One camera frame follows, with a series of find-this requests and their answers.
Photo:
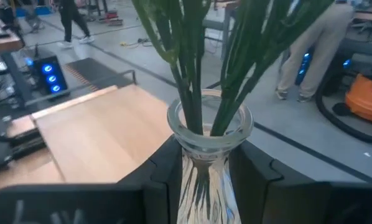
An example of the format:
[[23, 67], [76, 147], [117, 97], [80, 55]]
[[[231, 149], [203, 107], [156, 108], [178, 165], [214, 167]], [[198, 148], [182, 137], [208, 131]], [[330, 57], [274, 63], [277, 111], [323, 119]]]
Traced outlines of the wooden shelf board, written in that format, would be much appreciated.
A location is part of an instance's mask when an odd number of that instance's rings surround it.
[[115, 183], [172, 134], [167, 104], [137, 85], [110, 86], [32, 114], [64, 182]]

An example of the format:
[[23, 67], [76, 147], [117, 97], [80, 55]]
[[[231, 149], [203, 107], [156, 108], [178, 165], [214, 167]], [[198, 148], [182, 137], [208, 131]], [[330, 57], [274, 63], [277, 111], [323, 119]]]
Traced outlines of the black computer tower blue lights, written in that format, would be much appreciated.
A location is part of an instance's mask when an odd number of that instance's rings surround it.
[[69, 95], [67, 81], [55, 55], [35, 58], [32, 64], [32, 74], [36, 77], [37, 86], [44, 95], [58, 95], [52, 101]]
[[304, 56], [302, 58], [301, 65], [300, 65], [300, 68], [298, 70], [297, 77], [295, 79], [295, 85], [296, 86], [299, 86], [302, 83], [302, 81], [304, 80], [305, 74], [307, 73], [307, 70], [310, 66], [313, 53], [314, 53], [314, 48], [312, 47], [312, 48], [308, 49], [308, 51], [304, 54]]

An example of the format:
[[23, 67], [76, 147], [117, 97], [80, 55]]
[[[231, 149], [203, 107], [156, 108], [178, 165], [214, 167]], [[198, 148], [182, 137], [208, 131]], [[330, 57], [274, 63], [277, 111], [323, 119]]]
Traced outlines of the wooden workbench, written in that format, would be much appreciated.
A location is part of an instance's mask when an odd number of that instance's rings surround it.
[[21, 38], [10, 29], [6, 30], [9, 37], [0, 39], [0, 55], [5, 53], [16, 52], [23, 47]]

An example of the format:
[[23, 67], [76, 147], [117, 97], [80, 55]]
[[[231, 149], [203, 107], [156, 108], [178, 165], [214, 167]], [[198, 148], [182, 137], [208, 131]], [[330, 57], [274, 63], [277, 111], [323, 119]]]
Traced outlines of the orange shop vacuum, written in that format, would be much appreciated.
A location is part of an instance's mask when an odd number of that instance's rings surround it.
[[345, 95], [350, 111], [372, 121], [372, 78], [359, 73]]

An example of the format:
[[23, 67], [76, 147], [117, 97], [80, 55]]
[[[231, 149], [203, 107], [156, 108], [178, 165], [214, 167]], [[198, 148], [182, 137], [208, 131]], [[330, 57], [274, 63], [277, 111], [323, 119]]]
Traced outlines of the red artificial flower bunch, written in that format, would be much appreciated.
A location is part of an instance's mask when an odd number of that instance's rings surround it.
[[220, 75], [211, 136], [224, 135], [246, 96], [283, 51], [333, 0], [240, 0]]

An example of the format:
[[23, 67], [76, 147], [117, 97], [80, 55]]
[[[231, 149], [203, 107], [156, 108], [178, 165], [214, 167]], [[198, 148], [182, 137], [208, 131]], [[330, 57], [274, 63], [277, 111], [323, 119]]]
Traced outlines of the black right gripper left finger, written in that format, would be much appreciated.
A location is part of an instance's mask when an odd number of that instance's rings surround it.
[[0, 224], [176, 224], [182, 147], [171, 136], [115, 184], [15, 185], [0, 190]]

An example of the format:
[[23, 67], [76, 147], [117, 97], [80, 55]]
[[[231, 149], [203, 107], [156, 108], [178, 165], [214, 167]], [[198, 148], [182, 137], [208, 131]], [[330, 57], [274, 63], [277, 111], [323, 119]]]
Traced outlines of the person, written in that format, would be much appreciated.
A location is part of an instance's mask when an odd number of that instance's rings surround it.
[[80, 39], [81, 44], [87, 44], [94, 41], [86, 21], [78, 11], [75, 0], [58, 0], [58, 10], [60, 13], [61, 23], [64, 28], [64, 40], [58, 43], [63, 49], [70, 49], [72, 45], [72, 22], [74, 22], [84, 33]]
[[313, 47], [312, 60], [299, 86], [298, 101], [310, 101], [335, 56], [353, 19], [351, 0], [334, 0], [333, 4], [290, 46], [290, 55], [281, 67], [276, 95], [285, 100], [294, 85], [303, 57]]

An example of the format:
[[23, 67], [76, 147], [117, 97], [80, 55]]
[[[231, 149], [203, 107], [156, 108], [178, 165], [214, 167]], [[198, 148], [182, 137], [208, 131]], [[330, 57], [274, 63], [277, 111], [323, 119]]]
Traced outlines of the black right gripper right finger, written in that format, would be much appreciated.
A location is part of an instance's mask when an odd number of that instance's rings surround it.
[[372, 184], [315, 181], [245, 141], [231, 153], [241, 224], [372, 224]]

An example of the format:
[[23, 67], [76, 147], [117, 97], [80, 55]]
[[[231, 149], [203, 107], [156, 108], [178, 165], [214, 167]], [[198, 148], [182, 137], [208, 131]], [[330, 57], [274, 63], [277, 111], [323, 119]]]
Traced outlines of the tall fluted clear glass vase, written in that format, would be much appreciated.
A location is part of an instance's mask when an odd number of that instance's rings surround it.
[[211, 135], [221, 102], [219, 90], [202, 91], [202, 134], [187, 128], [184, 109], [175, 100], [167, 111], [174, 137], [182, 147], [182, 183], [177, 224], [241, 224], [231, 183], [229, 156], [253, 128], [248, 107], [241, 105], [223, 136]]

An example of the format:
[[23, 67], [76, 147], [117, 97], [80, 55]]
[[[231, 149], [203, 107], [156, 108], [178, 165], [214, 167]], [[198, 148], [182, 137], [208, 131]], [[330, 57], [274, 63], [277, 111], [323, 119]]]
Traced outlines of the black floor mat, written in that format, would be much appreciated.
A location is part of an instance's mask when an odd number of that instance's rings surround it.
[[63, 66], [82, 85], [91, 91], [110, 86], [122, 88], [137, 85], [135, 70], [116, 72], [93, 58], [85, 58], [70, 62]]

